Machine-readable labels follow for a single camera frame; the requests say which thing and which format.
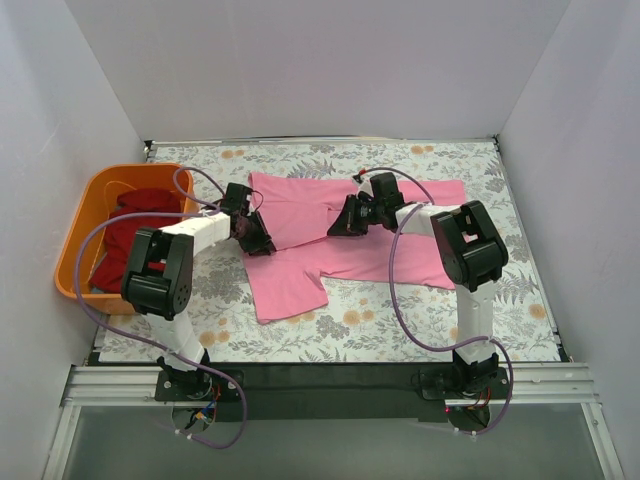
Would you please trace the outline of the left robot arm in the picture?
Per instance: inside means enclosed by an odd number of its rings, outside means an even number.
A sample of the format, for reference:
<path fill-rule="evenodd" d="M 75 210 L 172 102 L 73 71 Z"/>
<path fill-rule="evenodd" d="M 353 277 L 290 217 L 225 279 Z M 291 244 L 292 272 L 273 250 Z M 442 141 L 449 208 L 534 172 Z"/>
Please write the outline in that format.
<path fill-rule="evenodd" d="M 257 209 L 255 191 L 231 183 L 213 207 L 201 209 L 173 225 L 142 227 L 133 243 L 121 284 L 121 296 L 151 327 L 155 342 L 168 349 L 158 363 L 171 386 L 193 400 L 205 398 L 213 386 L 205 347 L 187 312 L 192 294 L 195 257 L 220 242 L 234 239 L 249 256 L 276 251 Z"/>

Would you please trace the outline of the pink t shirt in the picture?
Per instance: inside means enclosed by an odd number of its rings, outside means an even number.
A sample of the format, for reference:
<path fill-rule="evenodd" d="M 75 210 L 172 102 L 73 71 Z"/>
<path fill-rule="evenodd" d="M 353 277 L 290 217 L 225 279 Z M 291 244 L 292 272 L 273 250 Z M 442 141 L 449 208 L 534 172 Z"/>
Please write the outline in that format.
<path fill-rule="evenodd" d="M 430 237 L 405 232 L 393 249 L 392 232 L 380 225 L 361 237 L 328 236 L 346 196 L 357 190 L 352 181 L 252 172 L 249 183 L 264 196 L 259 212 L 276 247 L 244 259 L 259 323 L 327 305 L 325 277 L 385 282 L 393 273 L 398 283 L 452 289 Z"/>

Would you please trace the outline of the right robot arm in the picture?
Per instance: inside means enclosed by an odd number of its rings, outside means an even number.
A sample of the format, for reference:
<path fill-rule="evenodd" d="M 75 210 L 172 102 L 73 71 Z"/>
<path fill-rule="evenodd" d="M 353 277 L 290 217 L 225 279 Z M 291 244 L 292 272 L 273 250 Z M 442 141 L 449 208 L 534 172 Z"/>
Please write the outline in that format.
<path fill-rule="evenodd" d="M 346 196 L 337 220 L 327 230 L 330 237 L 359 237 L 372 225 L 394 233 L 388 260 L 389 290 L 396 319 L 405 335 L 431 353 L 449 352 L 448 372 L 436 381 L 441 391 L 475 397 L 490 388 L 499 372 L 504 348 L 493 335 L 498 281 L 509 255 L 489 213 L 479 201 L 442 206 L 414 178 L 409 181 L 426 195 L 425 202 L 410 202 L 401 193 L 395 168 L 363 169 L 352 176 L 358 185 Z M 406 325 L 395 289 L 395 258 L 400 236 L 417 234 L 435 240 L 437 256 L 446 277 L 454 284 L 457 342 L 435 347 L 418 340 Z"/>

